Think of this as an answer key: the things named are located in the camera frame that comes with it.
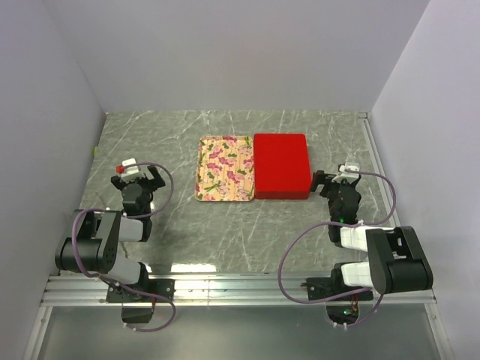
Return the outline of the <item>red box lid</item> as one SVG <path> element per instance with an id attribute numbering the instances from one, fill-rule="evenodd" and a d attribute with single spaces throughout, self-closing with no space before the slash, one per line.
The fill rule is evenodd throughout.
<path id="1" fill-rule="evenodd" d="M 310 190 L 311 167 L 303 133 L 253 136 L 254 193 L 259 190 Z"/>

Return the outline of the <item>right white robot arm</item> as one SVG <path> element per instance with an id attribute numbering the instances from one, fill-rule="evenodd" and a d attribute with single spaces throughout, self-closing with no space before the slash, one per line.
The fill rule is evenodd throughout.
<path id="1" fill-rule="evenodd" d="M 330 241 L 367 255 L 363 262 L 334 265 L 324 288 L 337 299 L 348 299 L 361 288 L 380 295 L 430 290 L 434 274 L 411 226 L 384 227 L 358 219 L 362 195 L 356 186 L 363 175 L 354 165 L 341 165 L 336 174 L 313 174 L 310 192 L 321 186 L 319 195 L 327 199 Z"/>

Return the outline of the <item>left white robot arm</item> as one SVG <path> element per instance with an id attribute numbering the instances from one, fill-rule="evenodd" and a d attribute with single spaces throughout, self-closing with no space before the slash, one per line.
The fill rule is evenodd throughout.
<path id="1" fill-rule="evenodd" d="M 55 266 L 60 271 L 98 278 L 123 289 L 135 302 L 145 300 L 151 282 L 145 264 L 118 252 L 121 242 L 146 242 L 152 231 L 152 203 L 156 190 L 166 186 L 158 163 L 123 163 L 111 178 L 120 191 L 121 210 L 77 209 L 55 251 Z"/>

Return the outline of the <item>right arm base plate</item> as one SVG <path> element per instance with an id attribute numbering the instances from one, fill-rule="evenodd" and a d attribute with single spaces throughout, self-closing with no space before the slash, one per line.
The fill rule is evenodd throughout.
<path id="1" fill-rule="evenodd" d="M 308 277 L 302 285 L 307 288 L 307 297 L 309 300 L 324 299 L 339 295 L 341 293 L 360 289 L 360 286 L 347 286 L 342 280 L 332 280 L 331 278 L 327 277 Z M 349 301 L 352 299 L 358 299 L 359 301 L 370 301 L 374 299 L 374 294 L 371 290 L 368 290 L 365 292 L 344 296 L 336 299 L 336 302 Z"/>

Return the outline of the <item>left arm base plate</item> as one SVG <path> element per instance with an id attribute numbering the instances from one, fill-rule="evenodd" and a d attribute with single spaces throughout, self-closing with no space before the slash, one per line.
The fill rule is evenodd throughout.
<path id="1" fill-rule="evenodd" d="M 153 279 L 143 283 L 129 284 L 128 287 L 172 300 L 175 291 L 175 281 L 170 279 Z M 109 286 L 106 294 L 107 303 L 147 303 L 153 300 L 150 296 L 127 291 L 121 286 Z"/>

